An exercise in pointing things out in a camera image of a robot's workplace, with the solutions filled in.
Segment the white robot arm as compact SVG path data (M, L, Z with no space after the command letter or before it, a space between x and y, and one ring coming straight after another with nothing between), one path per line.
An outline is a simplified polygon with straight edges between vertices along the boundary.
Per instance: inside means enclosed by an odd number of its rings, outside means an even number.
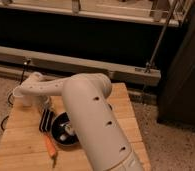
M29 104L29 96L61 96L65 111L93 171L144 171L107 98L110 79L102 73L81 73L44 81L32 73L13 95Z

